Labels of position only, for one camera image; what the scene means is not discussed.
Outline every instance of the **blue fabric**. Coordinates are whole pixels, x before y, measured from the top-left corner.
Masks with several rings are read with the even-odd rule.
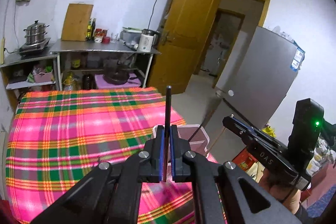
[[[310,217],[320,216],[327,207],[335,191],[336,191],[336,184],[333,187],[331,187],[330,190],[322,198],[320,198],[313,205],[307,208],[308,215]]]

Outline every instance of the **metal screw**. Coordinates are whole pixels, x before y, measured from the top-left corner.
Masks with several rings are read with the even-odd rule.
[[[149,157],[149,153],[148,153],[147,151],[141,151],[141,152],[139,153],[139,157],[140,157],[140,158],[143,158],[143,159],[146,159],[146,158]]]
[[[108,162],[101,162],[99,163],[99,168],[102,169],[102,170],[106,170],[110,167],[109,163]]]
[[[194,151],[187,151],[185,153],[185,155],[188,157],[188,158],[194,158],[196,156],[196,153]]]
[[[227,169],[233,170],[233,169],[236,168],[236,164],[234,162],[228,161],[228,162],[225,163],[225,167]]]

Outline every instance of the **plaid tablecloth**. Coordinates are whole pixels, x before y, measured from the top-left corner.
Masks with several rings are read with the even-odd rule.
[[[13,215],[29,223],[97,164],[137,153],[164,124],[154,88],[28,93],[10,132],[6,185]],[[172,109],[171,122],[184,124]],[[139,223],[193,221],[191,184],[143,183]]]

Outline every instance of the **human hand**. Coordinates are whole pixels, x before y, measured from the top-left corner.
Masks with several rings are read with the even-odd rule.
[[[259,185],[270,193],[278,201],[283,200],[288,193],[293,189],[292,187],[284,187],[281,185],[270,185],[269,183],[269,171],[265,168],[264,174],[259,181]],[[296,214],[300,207],[301,191],[294,189],[293,192],[282,203],[292,214]]]

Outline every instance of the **lower shelf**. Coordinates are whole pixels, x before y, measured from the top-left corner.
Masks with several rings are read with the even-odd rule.
[[[8,84],[6,89],[7,90],[16,90],[16,89],[22,89],[22,88],[30,88],[32,86],[40,86],[40,85],[52,85],[55,84],[55,81],[50,81],[50,82],[43,82],[43,83],[30,83],[28,81],[22,81],[22,82],[17,82],[13,84]]]

